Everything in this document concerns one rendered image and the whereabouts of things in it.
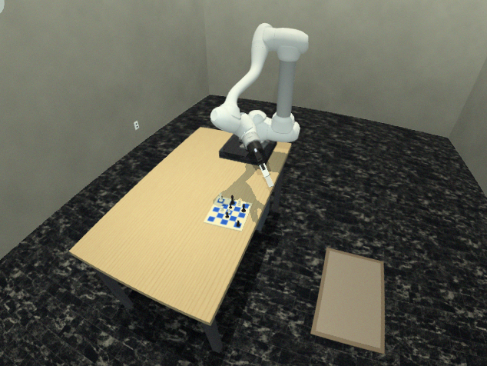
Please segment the blue and white checkered chessboard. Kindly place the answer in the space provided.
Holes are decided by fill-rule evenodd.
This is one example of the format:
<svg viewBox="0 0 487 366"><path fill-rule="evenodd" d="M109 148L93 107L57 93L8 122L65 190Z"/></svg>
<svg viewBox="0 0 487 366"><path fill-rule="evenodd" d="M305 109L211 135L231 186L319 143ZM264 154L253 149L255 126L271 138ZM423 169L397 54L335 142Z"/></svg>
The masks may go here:
<svg viewBox="0 0 487 366"><path fill-rule="evenodd" d="M217 196L217 199L210 209L207 217L205 218L204 223L220 226L223 228L229 228L236 231L242 231L253 203L240 201L241 206L239 206L237 205L239 201L234 200L235 204L231 205L232 208L230 209L230 213L228 213L229 218L225 218L226 212L230 207L231 199L222 197L222 202L220 202L219 199L220 197ZM246 209L246 212L241 211L243 209L242 204L245 204L244 208ZM221 206L224 207L224 212L220 212ZM240 227L237 227L237 220L240 221Z"/></svg>

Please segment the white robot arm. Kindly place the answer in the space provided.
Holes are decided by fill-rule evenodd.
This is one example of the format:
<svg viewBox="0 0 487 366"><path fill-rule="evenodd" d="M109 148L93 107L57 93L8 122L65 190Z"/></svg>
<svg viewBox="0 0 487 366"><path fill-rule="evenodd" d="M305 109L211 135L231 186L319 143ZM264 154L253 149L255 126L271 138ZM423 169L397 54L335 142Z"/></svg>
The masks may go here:
<svg viewBox="0 0 487 366"><path fill-rule="evenodd" d="M233 133L246 149L252 141L265 147L271 141L292 142L298 139L300 126L291 114L296 61L308 50L308 35L292 28L273 28L260 24L253 35L251 68L230 90L226 101L210 114L211 122L220 130ZM276 51L280 60L277 112L272 118L259 110L240 113L237 99L259 77L268 52ZM272 119L272 120L271 120ZM266 140L266 141L264 141Z"/></svg>

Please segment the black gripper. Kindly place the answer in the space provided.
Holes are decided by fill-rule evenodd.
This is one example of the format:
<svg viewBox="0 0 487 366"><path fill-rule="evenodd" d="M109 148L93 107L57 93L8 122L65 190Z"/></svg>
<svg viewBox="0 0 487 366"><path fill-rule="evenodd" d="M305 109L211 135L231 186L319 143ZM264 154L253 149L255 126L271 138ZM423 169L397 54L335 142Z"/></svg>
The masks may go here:
<svg viewBox="0 0 487 366"><path fill-rule="evenodd" d="M255 157L255 159L258 163L257 165L260 166L260 169L263 173L263 176L265 177L265 179L267 181L269 188L274 186L273 182L270 178L270 173L268 172L267 167L264 164L265 162L264 162L263 156L262 156L263 148L262 148L260 142L259 141L252 141L247 146L247 150L249 151L250 156Z"/></svg>

